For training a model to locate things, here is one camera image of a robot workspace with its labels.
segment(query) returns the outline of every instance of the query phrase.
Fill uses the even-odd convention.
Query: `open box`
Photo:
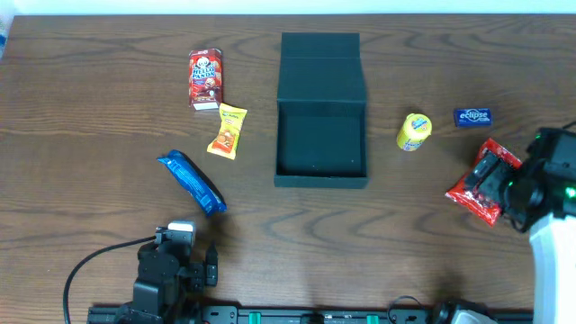
[[[275,186],[367,184],[357,33],[283,33],[277,101]]]

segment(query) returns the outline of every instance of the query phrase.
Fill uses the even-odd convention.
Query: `wood grain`
[[[576,115],[576,18],[567,15],[16,17],[0,64],[0,322],[59,323],[85,255],[197,221],[215,241],[208,294],[246,306],[384,307],[458,295],[531,308],[527,236],[490,229],[444,197],[488,137],[525,157],[540,126]],[[360,32],[369,92],[364,190],[274,188],[281,32]],[[238,157],[205,152],[217,112],[187,107],[187,55],[224,53],[225,101],[248,109]],[[488,129],[452,110],[490,107]],[[407,113],[434,135],[394,138]],[[205,220],[155,158],[180,149],[224,194]],[[99,256],[73,282],[74,322],[131,298],[136,247]]]

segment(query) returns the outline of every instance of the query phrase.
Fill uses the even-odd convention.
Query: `red snack bag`
[[[494,139],[488,139],[480,147],[478,155],[474,160],[472,169],[468,171],[462,178],[460,178],[456,185],[446,192],[445,196],[468,208],[470,212],[476,214],[478,217],[486,221],[490,226],[494,226],[496,220],[502,214],[502,209],[498,206],[498,204],[492,202],[488,198],[483,197],[479,193],[464,189],[464,179],[472,172],[472,170],[474,170],[474,168],[478,165],[478,162],[484,158],[488,151],[492,152],[496,157],[502,159],[504,162],[515,169],[520,168],[522,165],[522,162],[517,157],[508,152]]]
[[[215,109],[222,103],[222,53],[219,49],[190,52],[189,104],[196,110]]]

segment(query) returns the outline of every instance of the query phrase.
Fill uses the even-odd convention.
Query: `blue wrapper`
[[[226,203],[204,182],[199,175],[203,175],[202,171],[193,166],[182,152],[173,149],[167,156],[159,157],[157,160],[163,163],[178,183],[194,197],[206,213],[206,217],[215,212],[226,211]]]

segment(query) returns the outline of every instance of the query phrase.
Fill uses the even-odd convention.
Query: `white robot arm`
[[[535,324],[576,322],[576,217],[549,214],[530,229],[535,261]]]

